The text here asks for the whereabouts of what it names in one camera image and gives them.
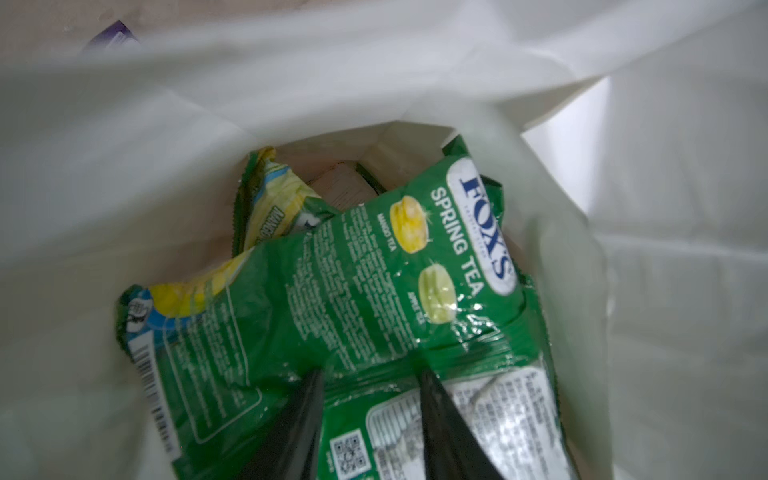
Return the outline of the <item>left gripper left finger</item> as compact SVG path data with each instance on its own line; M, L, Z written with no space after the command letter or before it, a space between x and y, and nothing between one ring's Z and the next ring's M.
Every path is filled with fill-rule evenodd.
M313 369L302 379L237 479L315 479L323 408L324 374L321 369Z

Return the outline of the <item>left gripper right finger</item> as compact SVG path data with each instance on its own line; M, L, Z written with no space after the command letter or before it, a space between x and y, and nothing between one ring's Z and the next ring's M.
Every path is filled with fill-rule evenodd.
M502 480L436 374L424 369L418 380L425 478Z

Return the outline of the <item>green spring tea candy bag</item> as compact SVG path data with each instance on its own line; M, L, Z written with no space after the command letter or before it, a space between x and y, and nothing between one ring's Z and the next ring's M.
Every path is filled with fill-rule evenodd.
M503 479L577 477L504 193L461 138L405 185L178 283L129 287L116 336L180 479L237 479L313 369L315 479L426 479L432 370Z

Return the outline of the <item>yellow green Fox's candy bag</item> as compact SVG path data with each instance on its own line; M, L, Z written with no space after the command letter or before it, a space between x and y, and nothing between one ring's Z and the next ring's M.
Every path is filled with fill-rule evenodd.
M339 214L286 164L277 151L252 151L233 208L232 255L273 238L311 230Z

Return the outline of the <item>white paper bag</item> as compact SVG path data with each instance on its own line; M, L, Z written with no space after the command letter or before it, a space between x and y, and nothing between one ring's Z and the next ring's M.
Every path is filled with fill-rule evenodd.
M114 334L262 145L502 182L582 476L767 475L767 5L356 1L1 66L1 475L168 479Z

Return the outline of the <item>purple berries candy bag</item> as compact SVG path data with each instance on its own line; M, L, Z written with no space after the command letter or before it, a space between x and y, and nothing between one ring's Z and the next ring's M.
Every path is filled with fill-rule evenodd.
M112 49L127 45L137 45L139 43L133 32L120 20L115 21L85 46L84 51L93 49Z

